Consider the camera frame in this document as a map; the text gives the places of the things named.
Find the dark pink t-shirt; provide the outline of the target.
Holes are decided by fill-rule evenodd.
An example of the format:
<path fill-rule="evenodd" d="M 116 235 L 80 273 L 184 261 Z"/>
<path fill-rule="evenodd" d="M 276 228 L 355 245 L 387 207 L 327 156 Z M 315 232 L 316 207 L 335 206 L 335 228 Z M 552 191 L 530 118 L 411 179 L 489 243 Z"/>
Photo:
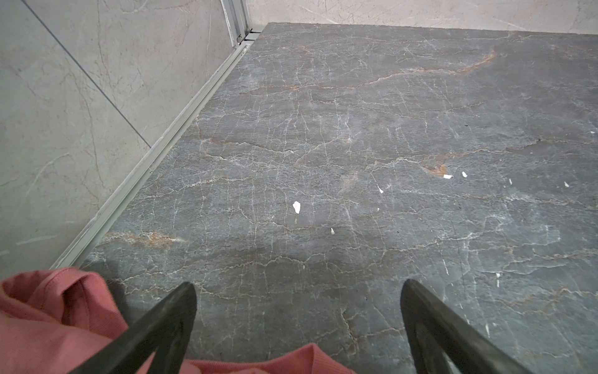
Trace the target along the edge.
<path fill-rule="evenodd" d="M 73 373 L 132 325 L 124 320 L 99 274 L 73 267 L 17 274 L 1 283 L 1 371 Z M 257 363 L 184 356 L 178 373 L 344 372 L 343 365 L 308 344 Z"/>

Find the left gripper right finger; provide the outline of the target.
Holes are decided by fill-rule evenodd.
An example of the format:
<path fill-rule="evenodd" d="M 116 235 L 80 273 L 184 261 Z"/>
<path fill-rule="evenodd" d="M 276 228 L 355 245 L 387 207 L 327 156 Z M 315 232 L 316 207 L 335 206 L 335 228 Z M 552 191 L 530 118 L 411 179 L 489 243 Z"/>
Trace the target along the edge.
<path fill-rule="evenodd" d="M 418 373 L 529 373 L 420 282 L 405 281 L 400 310 Z"/>

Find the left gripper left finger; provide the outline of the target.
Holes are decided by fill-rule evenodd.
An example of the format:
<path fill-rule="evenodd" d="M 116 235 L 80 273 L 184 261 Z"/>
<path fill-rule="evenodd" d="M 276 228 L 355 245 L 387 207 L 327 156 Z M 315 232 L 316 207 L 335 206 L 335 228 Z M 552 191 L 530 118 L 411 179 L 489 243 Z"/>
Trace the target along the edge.
<path fill-rule="evenodd" d="M 196 290 L 184 282 L 73 373 L 178 373 L 197 310 Z"/>

